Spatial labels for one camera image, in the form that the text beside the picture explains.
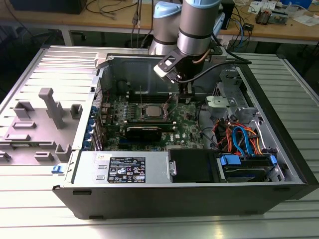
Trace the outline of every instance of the metal table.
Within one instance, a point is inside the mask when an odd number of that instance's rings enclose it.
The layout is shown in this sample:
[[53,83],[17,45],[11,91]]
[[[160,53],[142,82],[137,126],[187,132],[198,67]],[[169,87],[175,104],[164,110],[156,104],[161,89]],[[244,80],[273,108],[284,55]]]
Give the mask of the metal table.
[[[15,115],[17,100],[37,99],[53,86],[64,106],[85,101],[96,74],[94,57],[107,48],[51,46],[41,49],[0,105],[0,136]],[[318,96],[292,66],[276,55],[241,54],[288,132],[319,179]],[[319,237],[319,190],[299,201],[286,201],[259,216],[80,220],[52,193],[62,177],[52,166],[0,166],[1,238],[314,238]]]

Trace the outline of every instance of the power supply label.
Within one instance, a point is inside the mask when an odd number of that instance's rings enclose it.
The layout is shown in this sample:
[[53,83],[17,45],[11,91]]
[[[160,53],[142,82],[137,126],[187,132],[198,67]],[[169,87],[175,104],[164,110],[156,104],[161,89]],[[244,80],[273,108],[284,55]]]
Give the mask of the power supply label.
[[145,157],[112,157],[109,165],[109,183],[145,183]]

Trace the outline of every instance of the black cable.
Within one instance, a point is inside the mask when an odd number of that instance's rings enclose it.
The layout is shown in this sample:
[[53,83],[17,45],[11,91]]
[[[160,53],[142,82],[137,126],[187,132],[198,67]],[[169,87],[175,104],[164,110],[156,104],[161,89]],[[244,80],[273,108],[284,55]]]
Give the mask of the black cable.
[[193,81],[197,80],[198,78],[202,77],[203,75],[205,75],[206,73],[210,72],[211,70],[213,70],[213,69],[215,69],[215,68],[217,68],[219,66],[229,65],[229,64],[244,64],[244,65],[247,65],[248,63],[244,62],[244,61],[226,61],[226,62],[222,62],[222,63],[219,63],[219,64],[216,64],[216,65],[213,65],[213,66],[209,67],[207,70],[203,71],[202,73],[200,73],[199,75],[195,76],[192,79],[185,80],[185,81],[178,81],[178,83],[183,84],[183,83],[193,82]]
[[88,4],[86,4],[85,9],[88,10],[89,12],[91,12],[91,13],[104,14],[104,13],[116,12],[116,11],[119,11],[119,10],[122,10],[122,9],[125,9],[125,8],[128,8],[128,7],[135,6],[135,5],[137,4],[137,2],[136,2],[136,3],[132,4],[132,5],[124,6],[124,7],[121,7],[121,8],[119,8],[119,9],[112,10],[112,11],[103,11],[102,9],[105,8],[105,7],[107,7],[107,6],[118,5],[119,3],[118,3],[118,4],[105,5],[105,6],[101,7],[100,11],[92,11],[92,10],[90,10],[90,9],[89,9],[89,5],[91,5],[92,3],[96,2],[96,1],[97,1],[97,0],[92,0],[91,2],[89,2]]
[[[222,45],[220,44],[220,42],[218,41],[218,39],[217,39],[217,37],[215,36],[214,33],[212,33],[212,37],[213,37],[214,40],[216,41],[217,45],[222,47]],[[203,72],[201,72],[200,74],[198,74],[197,76],[195,76],[194,78],[189,79],[189,80],[185,80],[185,81],[178,81],[178,83],[183,84],[183,83],[193,82],[193,81],[197,80],[198,78],[202,77],[203,75],[205,75],[206,73],[208,73],[209,71],[211,71],[211,70],[213,70],[213,69],[215,69],[216,67],[219,67],[219,66],[229,65],[229,64],[244,64],[244,65],[249,65],[249,64],[252,63],[251,61],[249,61],[249,60],[247,60],[247,59],[244,59],[244,58],[242,58],[242,57],[240,57],[240,56],[235,55],[234,53],[228,51],[227,49],[226,49],[226,52],[227,52],[229,55],[231,55],[232,57],[238,59],[239,61],[226,61],[226,62],[222,62],[222,63],[216,64],[216,65],[213,65],[213,66],[209,67],[208,69],[206,69],[205,71],[203,71]]]
[[[235,6],[235,9],[237,10],[238,14],[232,13],[232,15],[239,17],[239,22],[240,22],[240,24],[241,24],[241,26],[243,28],[243,35],[245,35],[244,25],[246,24],[246,22],[245,22],[244,18],[240,15],[239,10],[238,10],[238,8],[236,6]],[[236,47],[235,47],[235,44],[236,44],[236,41],[237,41],[240,33],[241,33],[241,30],[239,29],[239,33],[238,33],[236,39],[234,40],[234,42],[232,44],[230,44],[229,49],[233,48],[235,50],[235,48],[238,47],[239,44],[237,44]]]
[[145,41],[147,39],[147,37],[150,35],[150,33],[153,31],[153,16],[154,16],[154,0],[152,0],[152,15],[151,15],[151,29],[148,32],[148,34],[144,37],[142,43],[141,43],[141,48],[144,47]]
[[139,3],[139,11],[138,11],[138,15],[139,15],[139,20],[138,20],[138,39],[137,39],[137,43],[136,43],[136,48],[139,47],[139,37],[140,37],[140,30],[141,30],[141,17],[142,17],[142,0],[138,0]]
[[235,45],[235,43],[236,43],[238,37],[241,35],[241,34],[240,34],[240,33],[241,33],[241,29],[239,29],[238,27],[237,27],[237,29],[239,30],[239,33],[238,33],[236,39],[234,40],[234,42],[230,44],[229,49],[231,49],[232,47],[234,47],[234,45]]
[[19,21],[18,18],[16,18],[16,16],[13,14],[13,12],[10,10],[6,0],[4,0],[4,4],[5,4],[5,7],[6,9],[8,9],[8,11],[10,12],[10,14],[13,16],[13,18],[40,44],[42,45],[35,37],[34,35],[28,30],[28,28],[25,27],[25,25],[23,25],[23,23],[21,21]]
[[[212,33],[212,37],[214,38],[214,40],[215,40],[215,42],[217,43],[218,46],[222,46],[222,44],[220,44],[219,40],[217,39],[217,37],[215,36],[214,33]],[[245,59],[245,58],[242,58],[242,57],[240,57],[240,56],[235,55],[234,53],[228,51],[227,49],[226,49],[226,52],[227,52],[229,55],[231,55],[232,57],[234,57],[234,58],[236,58],[236,59],[238,59],[238,60],[240,60],[240,61],[245,62],[245,64],[247,64],[247,65],[249,65],[249,64],[252,63],[251,61],[249,61],[249,60],[247,60],[247,59]]]

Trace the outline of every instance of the cable on desk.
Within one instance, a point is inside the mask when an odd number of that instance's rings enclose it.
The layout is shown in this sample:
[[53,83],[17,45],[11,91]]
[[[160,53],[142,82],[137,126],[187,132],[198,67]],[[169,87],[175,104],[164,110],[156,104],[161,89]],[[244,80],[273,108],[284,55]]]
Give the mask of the cable on desk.
[[132,27],[132,32],[131,32],[131,48],[133,48],[133,33],[134,33],[134,30],[135,30],[135,26],[139,22],[139,6],[140,6],[140,0],[137,1],[136,10],[134,12],[134,16],[133,16],[133,19],[132,19],[133,27]]
[[151,29],[148,32],[148,34],[144,37],[142,43],[141,43],[141,48],[144,47],[145,41],[148,38],[148,36],[150,35],[150,33],[153,31],[153,15],[154,15],[154,0],[152,0],[152,15],[151,15]]
[[10,12],[10,14],[13,16],[13,18],[40,44],[42,45],[35,37],[34,35],[28,30],[28,28],[25,27],[25,25],[23,25],[23,23],[21,21],[19,21],[19,19],[13,14],[13,12],[11,11],[11,9],[9,8],[6,0],[4,0],[4,4],[6,9],[8,9],[8,11]]
[[140,30],[141,30],[141,17],[142,17],[142,0],[138,0],[140,3],[139,3],[139,12],[138,12],[138,15],[139,15],[139,20],[138,20],[138,39],[137,39],[137,43],[136,43],[136,48],[139,47],[139,37],[140,37]]
[[112,13],[112,12],[116,12],[116,11],[119,11],[119,10],[122,10],[122,9],[125,9],[125,8],[128,8],[128,7],[132,7],[132,6],[137,5],[137,2],[136,2],[136,3],[132,4],[132,5],[124,6],[124,7],[121,7],[121,8],[119,8],[119,9],[115,9],[115,10],[111,10],[111,11],[103,11],[103,10],[101,10],[101,9],[107,7],[107,6],[112,6],[112,5],[105,5],[105,6],[103,6],[103,7],[100,9],[100,11],[92,11],[92,10],[89,9],[89,5],[91,5],[91,4],[94,3],[94,2],[97,2],[97,0],[92,0],[91,2],[89,2],[88,4],[86,4],[85,9],[88,10],[89,12],[91,12],[91,13],[97,13],[97,14],[101,14],[101,15],[104,14],[104,13]]

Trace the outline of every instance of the wire bundle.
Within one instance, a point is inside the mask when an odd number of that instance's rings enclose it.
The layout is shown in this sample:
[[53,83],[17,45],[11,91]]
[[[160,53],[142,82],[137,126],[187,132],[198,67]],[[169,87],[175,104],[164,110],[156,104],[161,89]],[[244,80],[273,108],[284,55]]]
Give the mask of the wire bundle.
[[[215,133],[218,126],[221,126],[220,121],[218,121],[213,127],[213,133]],[[229,122],[227,123],[225,132],[226,136],[217,144],[217,147],[220,150],[227,150],[229,153],[244,156],[245,152],[240,146],[241,143],[245,142],[248,154],[263,154],[259,146],[259,136],[251,128],[240,123]],[[239,143],[237,143],[237,133],[241,133],[243,135]]]

